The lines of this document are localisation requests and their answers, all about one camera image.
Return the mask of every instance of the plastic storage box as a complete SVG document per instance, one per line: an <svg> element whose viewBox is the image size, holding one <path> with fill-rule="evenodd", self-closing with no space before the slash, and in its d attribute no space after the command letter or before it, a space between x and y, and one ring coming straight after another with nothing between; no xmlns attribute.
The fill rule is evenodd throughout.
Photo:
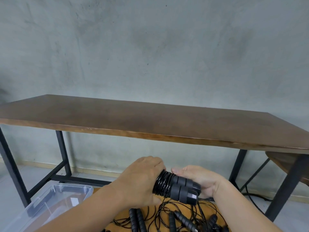
<svg viewBox="0 0 309 232"><path fill-rule="evenodd" d="M49 187L15 218L3 232L34 232L91 196L93 188L59 183Z"/></svg>

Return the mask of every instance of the fingernail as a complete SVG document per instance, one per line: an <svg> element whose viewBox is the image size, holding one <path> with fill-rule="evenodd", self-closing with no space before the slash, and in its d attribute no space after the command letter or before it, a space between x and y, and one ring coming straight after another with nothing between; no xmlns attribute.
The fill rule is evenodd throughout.
<svg viewBox="0 0 309 232"><path fill-rule="evenodd" d="M177 173L179 173L179 172L180 172L180 169L179 169L179 168L174 167L174 168L172 168L172 172L173 172L173 173L175 173L175 174L177 174Z"/></svg>

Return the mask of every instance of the white label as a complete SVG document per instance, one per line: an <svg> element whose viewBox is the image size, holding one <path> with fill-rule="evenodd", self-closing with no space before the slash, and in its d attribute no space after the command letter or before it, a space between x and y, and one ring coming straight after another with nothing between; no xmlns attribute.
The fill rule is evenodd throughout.
<svg viewBox="0 0 309 232"><path fill-rule="evenodd" d="M76 205L79 204L78 198L71 198L72 206L75 207Z"/></svg>

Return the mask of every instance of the wooden table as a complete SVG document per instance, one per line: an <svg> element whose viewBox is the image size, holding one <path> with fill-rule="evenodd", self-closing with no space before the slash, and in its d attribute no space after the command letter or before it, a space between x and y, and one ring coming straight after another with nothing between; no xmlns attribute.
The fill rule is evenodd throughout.
<svg viewBox="0 0 309 232"><path fill-rule="evenodd" d="M95 193L95 192L97 192L98 190L99 190L99 188L95 188L93 192ZM174 207L174 206L172 206L172 205L170 205L170 204L167 205L167 206L168 206L169 209L171 209L171 210L173 210L173 211L176 210L176 207ZM180 204L178 204L178 207L179 207L179 209L181 210L181 213L185 215L185 217L187 217L187 218L190 218L190 217L191 217L191 214L192 214L192 213L191 213L191 211L190 211L188 208L186 208L186 207L184 207L184 206L182 206L182 205L180 205ZM202 210L203 210L203 212L204 212L206 218L209 218L212 214L215 214L215 213L216 213L216 210L215 210L215 209L213 209L213 208L211 208L211 207L209 207L209 206L207 206L207 205L205 205L205 204L201 204L201 208L202 208ZM147 208L147 207L141 208L141 211L143 212L143 215L144 215L144 218L145 218L145 216L147 215L148 208ZM150 206L150 207L149 207L149 217L148 217L148 218L150 218L150 217L155 213L155 211L156 211L156 212L158 211L158 207ZM161 213L161 216L162 216L163 221L166 222L167 225L168 225L168 215L165 214L165 213ZM220 226L225 226L224 219L223 219L218 213L217 213L217 216L218 216L217 224L220 225ZM129 210L122 211L122 212L120 212L120 213L115 217L115 219L120 219L120 218L129 218ZM151 223L151 221L152 221L152 219L145 222L147 228L148 228L149 224ZM176 226L180 226L180 222L176 221ZM117 232L128 232L128 231L130 231L129 229L116 226L116 225L113 224L113 223L110 223L110 224L106 227L106 230L110 230L111 232L115 232L115 231L117 231ZM153 232L157 231L154 223L151 224L149 230L150 230L150 231L153 231ZM161 226L160 226L160 231L161 231L161 232L169 232L169 229L166 228L166 227L164 227L163 225L161 225Z"/></svg>
<svg viewBox="0 0 309 232"><path fill-rule="evenodd" d="M95 186L109 183L71 176L62 131L239 148L230 176L236 187L247 150L302 154L266 212L272 220L309 163L309 132L264 112L43 95L1 105L0 123L56 130L63 161L29 192L0 130L0 153L25 206L49 180ZM63 167L66 176L56 175Z"/></svg>

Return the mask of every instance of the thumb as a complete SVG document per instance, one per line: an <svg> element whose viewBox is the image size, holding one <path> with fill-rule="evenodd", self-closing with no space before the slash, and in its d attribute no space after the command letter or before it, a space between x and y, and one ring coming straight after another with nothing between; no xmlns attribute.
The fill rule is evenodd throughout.
<svg viewBox="0 0 309 232"><path fill-rule="evenodd" d="M184 167L183 169L180 168L172 168L172 173L176 174L177 176L184 177L184 178L190 178L192 177L191 171L187 170L187 167Z"/></svg>
<svg viewBox="0 0 309 232"><path fill-rule="evenodd" d="M153 205L159 205L162 203L162 200L157 197L156 195L152 195L152 204Z"/></svg>

